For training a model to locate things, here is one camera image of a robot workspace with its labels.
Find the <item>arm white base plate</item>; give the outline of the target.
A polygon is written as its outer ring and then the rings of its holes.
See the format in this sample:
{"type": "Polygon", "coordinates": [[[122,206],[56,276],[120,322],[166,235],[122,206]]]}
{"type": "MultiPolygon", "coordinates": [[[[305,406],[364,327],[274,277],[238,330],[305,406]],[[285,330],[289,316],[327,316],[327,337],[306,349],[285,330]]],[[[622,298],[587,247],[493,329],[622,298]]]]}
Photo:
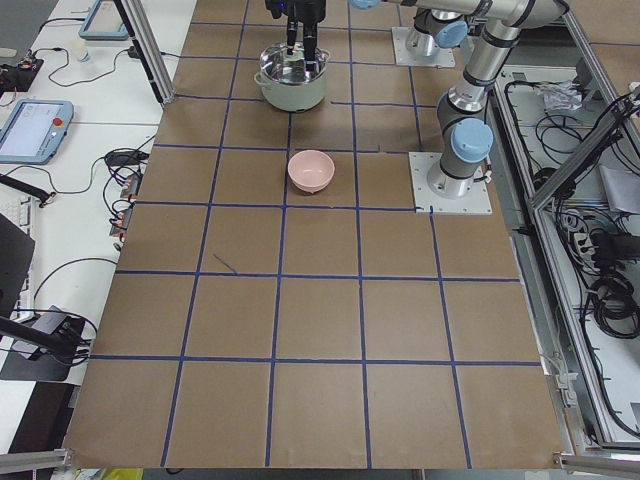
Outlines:
{"type": "Polygon", "coordinates": [[[432,36],[420,33],[413,27],[393,27],[391,35],[397,65],[455,67],[453,50],[438,46],[432,36]]]}
{"type": "Polygon", "coordinates": [[[487,182],[480,166],[468,179],[448,177],[438,152],[410,152],[409,164],[417,213],[491,215],[487,182]]]}

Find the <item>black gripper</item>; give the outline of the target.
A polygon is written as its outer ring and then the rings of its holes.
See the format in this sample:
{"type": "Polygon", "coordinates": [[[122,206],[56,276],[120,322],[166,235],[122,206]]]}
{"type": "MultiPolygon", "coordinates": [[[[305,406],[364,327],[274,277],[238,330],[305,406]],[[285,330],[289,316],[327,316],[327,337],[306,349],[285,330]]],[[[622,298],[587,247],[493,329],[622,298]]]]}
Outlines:
{"type": "Polygon", "coordinates": [[[325,20],[325,0],[265,0],[265,8],[271,13],[273,19],[279,19],[285,15],[286,28],[286,53],[294,53],[298,33],[298,21],[304,24],[304,59],[305,70],[315,72],[317,70],[317,24],[325,20]]]}

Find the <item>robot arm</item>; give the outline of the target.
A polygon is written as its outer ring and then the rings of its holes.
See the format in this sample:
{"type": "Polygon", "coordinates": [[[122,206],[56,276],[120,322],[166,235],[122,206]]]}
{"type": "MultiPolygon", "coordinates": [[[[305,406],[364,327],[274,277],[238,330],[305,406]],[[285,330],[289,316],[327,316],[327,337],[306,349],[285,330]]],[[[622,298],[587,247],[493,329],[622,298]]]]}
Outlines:
{"type": "Polygon", "coordinates": [[[457,46],[462,34],[443,43],[444,25],[458,18],[487,19],[461,80],[443,94],[437,117],[444,140],[439,162],[427,174],[429,188],[438,196],[459,199],[468,194],[474,173],[492,148],[493,132],[481,119],[487,93],[493,88],[523,29],[545,26],[570,10],[568,1],[401,1],[426,18],[414,18],[414,29],[444,48],[457,46]]]}
{"type": "MultiPolygon", "coordinates": [[[[317,73],[319,61],[316,59],[318,25],[325,20],[325,1],[265,1],[265,8],[273,19],[282,16],[287,18],[286,51],[289,55],[294,52],[297,41],[299,23],[303,31],[303,58],[307,72],[317,73]]],[[[465,38],[468,26],[463,20],[463,14],[419,8],[414,16],[413,29],[422,37],[430,37],[440,48],[458,46],[465,38]]]]}

